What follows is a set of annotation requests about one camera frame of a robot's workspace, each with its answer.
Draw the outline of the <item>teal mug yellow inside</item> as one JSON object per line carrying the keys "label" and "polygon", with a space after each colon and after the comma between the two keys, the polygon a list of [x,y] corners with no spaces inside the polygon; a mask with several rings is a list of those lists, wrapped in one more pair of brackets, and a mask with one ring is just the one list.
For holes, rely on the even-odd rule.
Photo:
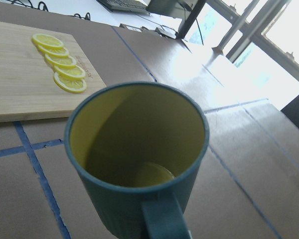
{"label": "teal mug yellow inside", "polygon": [[184,219],[209,144],[187,94],[155,82],[104,88],[69,117],[67,156],[102,223],[120,239],[188,239]]}

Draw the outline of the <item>black keyboard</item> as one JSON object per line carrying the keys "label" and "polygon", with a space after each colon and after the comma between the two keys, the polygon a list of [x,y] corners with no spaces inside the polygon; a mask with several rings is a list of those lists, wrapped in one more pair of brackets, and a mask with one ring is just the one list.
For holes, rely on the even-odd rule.
{"label": "black keyboard", "polygon": [[111,11],[147,13],[147,6],[138,0],[98,0],[98,3]]}

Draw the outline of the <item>bamboo cutting board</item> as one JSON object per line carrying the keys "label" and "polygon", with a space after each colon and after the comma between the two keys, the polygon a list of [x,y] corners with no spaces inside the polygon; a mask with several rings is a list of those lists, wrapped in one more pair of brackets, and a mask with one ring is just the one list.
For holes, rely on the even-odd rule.
{"label": "bamboo cutting board", "polygon": [[[84,92],[71,93],[56,85],[52,68],[31,39],[35,33],[55,36],[65,44],[86,72]],[[0,122],[68,117],[105,86],[72,35],[0,22]]]}

